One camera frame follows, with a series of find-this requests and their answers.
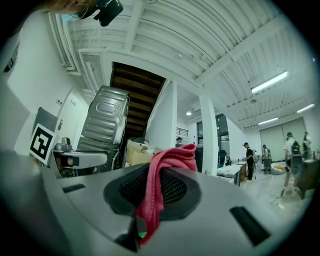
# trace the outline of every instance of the black camera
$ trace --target black camera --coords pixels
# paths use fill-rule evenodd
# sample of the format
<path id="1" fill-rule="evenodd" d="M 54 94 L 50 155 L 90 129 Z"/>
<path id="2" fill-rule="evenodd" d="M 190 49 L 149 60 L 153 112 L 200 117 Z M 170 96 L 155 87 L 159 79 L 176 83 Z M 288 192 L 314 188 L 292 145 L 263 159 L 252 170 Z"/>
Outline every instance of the black camera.
<path id="1" fill-rule="evenodd" d="M 124 7 L 119 0 L 94 0 L 96 4 L 90 7 L 85 12 L 77 13 L 80 19 L 85 19 L 91 16 L 95 11 L 100 12 L 94 17 L 99 20 L 102 27 L 106 27 L 112 22 L 123 10 Z"/>

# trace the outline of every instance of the black backpack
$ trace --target black backpack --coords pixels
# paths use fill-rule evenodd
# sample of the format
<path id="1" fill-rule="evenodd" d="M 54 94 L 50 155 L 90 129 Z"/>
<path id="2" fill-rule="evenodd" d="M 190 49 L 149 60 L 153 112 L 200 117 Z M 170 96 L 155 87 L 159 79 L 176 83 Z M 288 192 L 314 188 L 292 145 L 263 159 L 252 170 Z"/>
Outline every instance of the black backpack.
<path id="1" fill-rule="evenodd" d="M 300 153 L 300 145 L 299 143 L 295 140 L 292 147 L 291 147 L 291 153 L 292 155 L 301 155 Z"/>

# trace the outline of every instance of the red cloth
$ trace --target red cloth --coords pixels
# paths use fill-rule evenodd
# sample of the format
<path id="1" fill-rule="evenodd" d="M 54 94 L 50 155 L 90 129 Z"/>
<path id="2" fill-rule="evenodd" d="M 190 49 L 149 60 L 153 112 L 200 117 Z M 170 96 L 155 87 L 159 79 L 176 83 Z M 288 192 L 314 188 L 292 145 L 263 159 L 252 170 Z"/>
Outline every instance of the red cloth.
<path id="1" fill-rule="evenodd" d="M 143 246 L 159 227 L 159 214 L 164 209 L 159 172 L 162 168 L 180 167 L 197 172 L 195 161 L 196 145 L 188 144 L 156 153 L 150 163 L 145 197 L 135 215 L 145 219 L 146 236 L 140 241 Z"/>

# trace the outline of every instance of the fluorescent light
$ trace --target fluorescent light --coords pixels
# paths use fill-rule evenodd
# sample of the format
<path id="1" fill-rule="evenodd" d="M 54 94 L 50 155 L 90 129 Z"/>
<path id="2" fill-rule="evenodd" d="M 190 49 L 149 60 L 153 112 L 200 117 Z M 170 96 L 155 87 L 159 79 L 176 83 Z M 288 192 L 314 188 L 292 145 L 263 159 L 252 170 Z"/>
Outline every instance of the fluorescent light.
<path id="1" fill-rule="evenodd" d="M 276 118 L 273 118 L 273 119 L 270 119 L 270 120 L 267 120 L 267 121 L 258 122 L 258 125 L 263 125 L 263 124 L 266 124 L 266 123 L 269 123 L 269 122 L 272 122 L 272 121 L 276 121 L 278 119 L 279 119 L 279 117 L 276 117 Z"/>
<path id="2" fill-rule="evenodd" d="M 273 85 L 274 83 L 280 81 L 281 79 L 284 79 L 286 76 L 288 75 L 288 71 L 285 71 L 281 74 L 278 74 L 277 76 L 275 76 L 274 78 L 269 79 L 268 81 L 263 82 L 262 84 L 254 87 L 251 89 L 251 92 L 253 94 L 256 94 L 259 91 L 262 91 L 263 89 Z"/>
<path id="3" fill-rule="evenodd" d="M 306 110 L 308 110 L 308 109 L 311 109 L 311 108 L 313 108 L 315 106 L 315 104 L 310 104 L 309 106 L 306 106 L 306 107 L 304 107 L 304 108 L 301 108 L 301 109 L 299 109 L 298 111 L 297 111 L 297 113 L 301 113 L 301 112 L 303 112 L 303 111 L 306 111 Z"/>

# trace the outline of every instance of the wooden staircase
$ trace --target wooden staircase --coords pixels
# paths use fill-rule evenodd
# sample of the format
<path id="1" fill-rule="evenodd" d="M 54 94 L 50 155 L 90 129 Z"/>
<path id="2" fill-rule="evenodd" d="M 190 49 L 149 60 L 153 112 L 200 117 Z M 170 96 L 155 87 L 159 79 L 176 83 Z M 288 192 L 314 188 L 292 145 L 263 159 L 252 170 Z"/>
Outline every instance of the wooden staircase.
<path id="1" fill-rule="evenodd" d="M 165 78 L 146 70 L 114 63 L 111 87 L 129 92 L 129 110 L 124 140 L 144 137 L 148 119 L 165 83 Z"/>

